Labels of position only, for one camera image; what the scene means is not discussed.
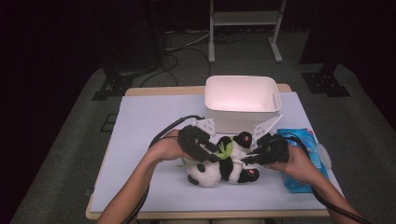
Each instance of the person's hand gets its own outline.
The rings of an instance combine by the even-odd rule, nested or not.
[[[288,162],[267,164],[264,167],[278,170],[308,184],[312,184],[323,176],[300,147],[289,145],[289,154]]]
[[[178,130],[172,130],[167,133],[161,140],[148,149],[148,154],[153,156],[157,161],[173,161],[178,158],[187,158],[194,160],[190,155],[181,149],[177,141]]]

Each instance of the panda stuffed toy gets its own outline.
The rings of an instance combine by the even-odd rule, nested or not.
[[[186,172],[190,183],[211,188],[221,179],[232,184],[256,181],[260,176],[259,170],[244,169],[240,161],[250,152],[251,142],[252,136],[247,132],[237,136],[223,136],[217,143],[219,151],[215,153],[220,158],[219,161],[186,160]]]

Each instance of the human arm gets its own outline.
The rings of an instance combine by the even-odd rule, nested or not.
[[[294,179],[310,184],[315,191],[327,202],[336,205],[354,215],[359,213],[335,188],[335,186],[315,167],[303,150],[299,147],[289,146],[289,161],[285,163],[272,163],[265,165],[266,168],[274,169],[291,176]],[[332,209],[329,214],[334,223],[359,223],[349,217],[341,215]]]
[[[178,130],[173,130],[148,149],[120,191],[107,205],[97,223],[119,224],[127,218],[145,194],[159,162],[178,158],[192,159],[183,152],[177,137]]]

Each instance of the gray carpet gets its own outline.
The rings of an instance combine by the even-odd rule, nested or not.
[[[235,37],[241,41],[217,44],[210,75],[267,76],[278,83],[290,84],[298,92],[319,142],[329,151],[333,171],[346,198],[374,223],[394,223],[396,133],[355,75],[341,64],[334,75],[350,97],[310,93],[301,73],[318,71],[321,64],[298,64],[307,32],[280,34],[278,47],[283,63],[275,63],[267,41],[269,35],[239,35]],[[173,34],[168,43],[176,47],[196,37]],[[192,48],[207,54],[206,44]],[[182,50],[173,55],[178,64],[171,72],[179,86],[205,85],[209,69],[200,52]],[[174,58],[165,57],[163,66],[171,67],[174,63]],[[136,78],[133,86],[139,87],[149,76]],[[100,130],[106,116],[117,113],[120,106],[120,97],[92,101],[105,78],[101,69],[92,74],[12,223],[94,223],[85,218],[85,210],[111,135]],[[164,73],[144,85],[153,86],[175,86],[175,82],[171,74]],[[277,217],[276,223],[331,221],[327,217]]]

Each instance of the blue plastic package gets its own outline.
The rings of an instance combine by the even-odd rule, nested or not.
[[[317,143],[315,141],[314,135],[308,131],[307,129],[278,129],[276,130],[277,134],[280,134],[284,137],[297,136],[304,143],[306,148],[308,149],[309,157],[314,163],[314,165],[327,177],[329,178],[326,168],[320,161],[320,156],[317,149]],[[293,146],[299,147],[299,145],[291,140],[288,140],[288,143]],[[312,192],[311,186],[301,182],[299,180],[293,179],[288,175],[282,173],[283,184],[285,187],[292,193],[309,193]]]

